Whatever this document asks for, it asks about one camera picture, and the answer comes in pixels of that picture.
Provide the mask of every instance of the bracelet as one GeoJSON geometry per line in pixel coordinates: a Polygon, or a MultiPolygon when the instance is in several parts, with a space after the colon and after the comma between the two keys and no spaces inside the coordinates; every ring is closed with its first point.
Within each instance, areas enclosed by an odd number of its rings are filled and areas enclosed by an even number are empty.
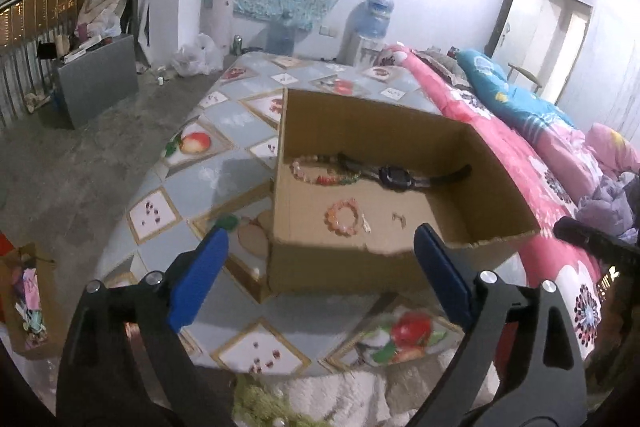
{"type": "Polygon", "coordinates": [[[356,235],[358,233],[357,226],[360,222],[360,210],[356,200],[351,198],[350,200],[340,200],[337,203],[332,204],[324,214],[326,222],[329,225],[329,229],[340,235],[356,235]],[[353,212],[354,221],[350,226],[341,225],[338,222],[338,211],[343,208],[350,208],[353,212]]]}
{"type": "Polygon", "coordinates": [[[309,183],[312,185],[323,185],[324,187],[328,187],[330,185],[351,185],[360,179],[359,172],[355,174],[320,174],[315,179],[310,178],[305,174],[305,171],[303,171],[302,167],[300,166],[301,162],[337,164],[338,156],[300,156],[300,158],[296,158],[295,160],[293,160],[291,163],[291,172],[293,173],[294,178],[305,183],[309,183]]]}

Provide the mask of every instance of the small cardboard box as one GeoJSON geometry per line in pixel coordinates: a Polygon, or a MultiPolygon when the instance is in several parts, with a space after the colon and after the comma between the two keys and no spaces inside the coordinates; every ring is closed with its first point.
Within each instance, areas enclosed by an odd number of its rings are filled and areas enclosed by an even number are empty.
{"type": "MultiPolygon", "coordinates": [[[[326,166],[304,166],[312,177],[326,166]]],[[[413,253],[414,233],[430,223],[475,269],[493,269],[540,227],[489,146],[468,124],[419,110],[347,96],[289,89],[280,126],[268,283],[274,292],[416,291],[428,280],[413,253]],[[300,156],[345,153],[366,165],[397,165],[440,176],[466,164],[466,179],[396,192],[372,180],[339,186],[297,180],[300,156]],[[326,211],[354,198],[370,225],[332,232],[326,211]],[[403,228],[393,214],[404,216],[403,228]]]]}
{"type": "Polygon", "coordinates": [[[58,357],[62,353],[62,347],[65,343],[65,327],[56,301],[53,266],[53,261],[33,243],[0,257],[0,298],[2,298],[4,308],[6,328],[9,332],[12,349],[25,359],[48,359],[58,357]],[[27,333],[22,327],[23,320],[15,309],[15,295],[11,284],[12,270],[14,267],[20,266],[20,259],[23,255],[36,259],[42,323],[47,328],[47,340],[36,347],[27,345],[27,333]]]}

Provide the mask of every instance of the black watch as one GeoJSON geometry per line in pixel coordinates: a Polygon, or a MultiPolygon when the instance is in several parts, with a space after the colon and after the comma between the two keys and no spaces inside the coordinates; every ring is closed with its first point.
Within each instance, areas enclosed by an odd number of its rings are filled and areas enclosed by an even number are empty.
{"type": "Polygon", "coordinates": [[[471,165],[467,164],[461,169],[444,176],[415,178],[408,170],[402,167],[393,165],[385,165],[383,167],[366,166],[343,153],[338,154],[338,164],[347,171],[359,172],[362,177],[375,180],[383,187],[391,188],[391,190],[397,190],[398,192],[453,183],[463,180],[471,174],[471,165]]]}

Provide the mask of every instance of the silver bolt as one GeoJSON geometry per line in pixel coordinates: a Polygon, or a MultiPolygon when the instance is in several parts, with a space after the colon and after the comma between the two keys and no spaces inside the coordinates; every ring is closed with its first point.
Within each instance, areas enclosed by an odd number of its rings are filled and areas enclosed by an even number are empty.
{"type": "Polygon", "coordinates": [[[491,270],[484,270],[480,272],[480,279],[487,284],[494,284],[498,280],[498,276],[491,270]]]}
{"type": "Polygon", "coordinates": [[[102,283],[97,279],[94,279],[86,286],[86,291],[87,293],[96,293],[101,286],[102,283]]]}
{"type": "Polygon", "coordinates": [[[159,271],[149,272],[148,274],[145,275],[145,282],[150,286],[155,286],[156,284],[159,284],[162,282],[162,277],[164,277],[164,274],[162,272],[159,272],[159,271]]]}
{"type": "Polygon", "coordinates": [[[542,287],[549,293],[553,293],[558,289],[558,286],[556,286],[556,283],[554,283],[553,281],[550,281],[549,279],[542,282],[542,287]]]}

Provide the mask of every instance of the blue gripper pad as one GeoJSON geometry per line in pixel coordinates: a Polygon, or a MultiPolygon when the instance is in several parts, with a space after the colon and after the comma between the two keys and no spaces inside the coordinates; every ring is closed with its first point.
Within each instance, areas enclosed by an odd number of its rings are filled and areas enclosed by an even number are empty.
{"type": "Polygon", "coordinates": [[[414,251],[447,317],[467,331],[475,321],[472,290],[450,260],[447,247],[430,225],[421,225],[415,231],[414,251]]]}
{"type": "Polygon", "coordinates": [[[229,238],[222,229],[211,230],[196,248],[195,259],[171,292],[167,321],[176,333],[195,320],[228,252],[229,238]]]}

